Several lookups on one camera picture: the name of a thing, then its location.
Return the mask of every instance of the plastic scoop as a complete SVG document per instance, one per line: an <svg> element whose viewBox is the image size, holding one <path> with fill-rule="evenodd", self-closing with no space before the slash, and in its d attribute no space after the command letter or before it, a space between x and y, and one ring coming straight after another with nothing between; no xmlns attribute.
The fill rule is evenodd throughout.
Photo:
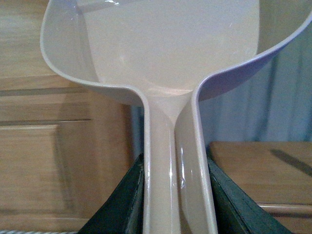
<svg viewBox="0 0 312 234"><path fill-rule="evenodd" d="M51 69L144 106L145 234L217 233L198 98L250 78L308 25L311 8L295 0L49 2L41 50Z"/></svg>

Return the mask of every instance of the scoop handle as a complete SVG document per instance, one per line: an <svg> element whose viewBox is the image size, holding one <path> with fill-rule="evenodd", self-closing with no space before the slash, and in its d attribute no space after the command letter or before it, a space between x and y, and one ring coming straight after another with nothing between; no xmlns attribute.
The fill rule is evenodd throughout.
<svg viewBox="0 0 312 234"><path fill-rule="evenodd" d="M145 106L144 234L217 234L198 102Z"/></svg>
<svg viewBox="0 0 312 234"><path fill-rule="evenodd" d="M144 124L144 234L181 233L174 124L159 103L149 102Z"/></svg>

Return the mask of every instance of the cabinet panel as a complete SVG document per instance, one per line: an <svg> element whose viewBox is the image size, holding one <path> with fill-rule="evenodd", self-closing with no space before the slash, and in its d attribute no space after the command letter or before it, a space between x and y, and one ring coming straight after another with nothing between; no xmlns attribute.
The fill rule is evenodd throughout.
<svg viewBox="0 0 312 234"><path fill-rule="evenodd" d="M76 231L104 203L91 121L0 127L0 230Z"/></svg>
<svg viewBox="0 0 312 234"><path fill-rule="evenodd" d="M64 212L57 125L0 127L0 212Z"/></svg>

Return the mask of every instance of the wooden table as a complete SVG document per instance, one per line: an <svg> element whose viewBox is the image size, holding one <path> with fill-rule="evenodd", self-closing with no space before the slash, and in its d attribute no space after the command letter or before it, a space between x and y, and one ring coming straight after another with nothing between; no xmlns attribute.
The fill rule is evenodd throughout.
<svg viewBox="0 0 312 234"><path fill-rule="evenodd" d="M212 142L213 160L259 206L312 234L312 142Z"/></svg>

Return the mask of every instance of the wooden surface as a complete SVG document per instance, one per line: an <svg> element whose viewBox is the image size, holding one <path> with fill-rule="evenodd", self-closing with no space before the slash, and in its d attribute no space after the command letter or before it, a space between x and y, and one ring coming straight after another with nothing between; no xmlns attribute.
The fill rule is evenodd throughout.
<svg viewBox="0 0 312 234"><path fill-rule="evenodd" d="M44 62L47 3L0 3L0 230L77 231L133 161L129 106Z"/></svg>
<svg viewBox="0 0 312 234"><path fill-rule="evenodd" d="M312 233L311 142L212 142L210 149L263 209L295 233Z"/></svg>

